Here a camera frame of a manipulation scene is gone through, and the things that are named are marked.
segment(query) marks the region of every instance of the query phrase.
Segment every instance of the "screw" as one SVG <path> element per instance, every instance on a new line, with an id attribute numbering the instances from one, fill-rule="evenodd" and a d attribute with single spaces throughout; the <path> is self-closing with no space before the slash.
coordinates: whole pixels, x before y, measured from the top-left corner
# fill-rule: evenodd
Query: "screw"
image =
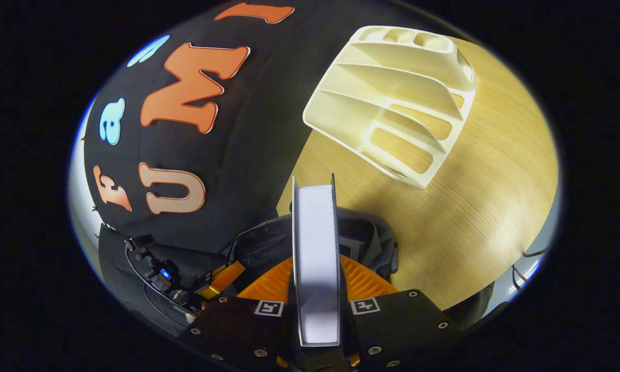
<path id="1" fill-rule="evenodd" d="M 381 349 L 379 346 L 372 346 L 371 348 L 369 348 L 367 353 L 369 355 L 375 355 L 375 354 L 381 353 L 382 350 L 383 349 Z"/>

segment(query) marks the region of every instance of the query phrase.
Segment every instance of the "desk organizer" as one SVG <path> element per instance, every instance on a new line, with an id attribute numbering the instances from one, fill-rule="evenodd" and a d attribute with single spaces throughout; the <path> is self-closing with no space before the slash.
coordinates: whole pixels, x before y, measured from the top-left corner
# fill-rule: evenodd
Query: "desk organizer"
<path id="1" fill-rule="evenodd" d="M 366 26 L 331 63 L 303 122 L 384 174 L 424 189 L 457 140 L 476 88 L 475 71 L 449 38 Z M 374 140 L 381 130 L 406 146 L 405 155 Z M 424 169 L 412 167 L 423 156 Z"/>

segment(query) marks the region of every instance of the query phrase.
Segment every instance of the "orange letter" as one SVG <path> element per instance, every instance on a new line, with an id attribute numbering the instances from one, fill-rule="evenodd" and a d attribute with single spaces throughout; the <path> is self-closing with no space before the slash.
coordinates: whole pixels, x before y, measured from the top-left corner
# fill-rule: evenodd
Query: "orange letter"
<path id="1" fill-rule="evenodd" d="M 97 181 L 101 200 L 103 200 L 105 204 L 110 202 L 121 205 L 124 209 L 131 212 L 131 203 L 129 203 L 129 198 L 126 197 L 126 191 L 124 191 L 121 186 L 118 186 L 117 190 L 113 190 L 112 187 L 115 185 L 115 181 L 108 176 L 102 176 L 101 168 L 98 165 L 95 165 L 92 170 L 95 172 L 95 181 Z"/>
<path id="2" fill-rule="evenodd" d="M 229 9 L 223 10 L 214 20 L 242 15 L 246 17 L 263 18 L 267 23 L 278 23 L 287 18 L 294 12 L 292 7 L 271 7 L 269 5 L 251 5 L 246 3 L 237 4 Z"/>
<path id="3" fill-rule="evenodd" d="M 223 87 L 202 71 L 212 71 L 225 80 L 237 73 L 251 49 L 199 48 L 189 42 L 181 45 L 165 61 L 165 69 L 179 79 L 153 92 L 145 99 L 140 112 L 140 124 L 147 127 L 154 120 L 172 120 L 195 125 L 200 133 L 213 127 L 218 106 L 209 102 L 202 107 L 187 106 L 199 99 L 223 94 Z"/>
<path id="4" fill-rule="evenodd" d="M 188 189 L 188 196 L 185 198 L 161 198 L 154 193 L 147 193 L 147 206 L 153 214 L 190 213 L 195 212 L 204 204 L 204 184 L 192 173 L 151 169 L 147 163 L 140 163 L 138 174 L 146 188 L 152 183 L 175 183 L 182 184 Z"/>

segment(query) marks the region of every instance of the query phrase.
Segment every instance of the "bolt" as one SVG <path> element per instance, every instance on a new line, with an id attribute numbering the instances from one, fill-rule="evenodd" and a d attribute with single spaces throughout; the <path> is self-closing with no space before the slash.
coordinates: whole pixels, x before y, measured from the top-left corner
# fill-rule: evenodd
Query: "bolt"
<path id="1" fill-rule="evenodd" d="M 375 355 L 375 354 L 381 353 L 382 350 L 383 349 L 381 349 L 379 346 L 372 346 L 371 348 L 369 348 L 367 353 L 369 355 Z"/>

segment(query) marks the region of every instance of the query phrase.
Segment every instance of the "wooden table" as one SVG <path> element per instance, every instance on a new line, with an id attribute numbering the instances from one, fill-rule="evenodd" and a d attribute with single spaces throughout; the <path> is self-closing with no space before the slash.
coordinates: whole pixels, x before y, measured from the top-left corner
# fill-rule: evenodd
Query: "wooden table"
<path id="1" fill-rule="evenodd" d="M 555 144 L 528 90 L 486 50 L 451 39 L 475 70 L 478 89 L 459 139 L 426 189 L 386 176 L 314 130 L 292 172 L 301 187 L 328 184 L 335 173 L 339 207 L 388 221 L 399 242 L 393 285 L 421 290 L 442 310 L 519 259 L 544 224 L 558 182 Z M 289 213 L 290 201 L 291 177 L 279 215 Z"/>

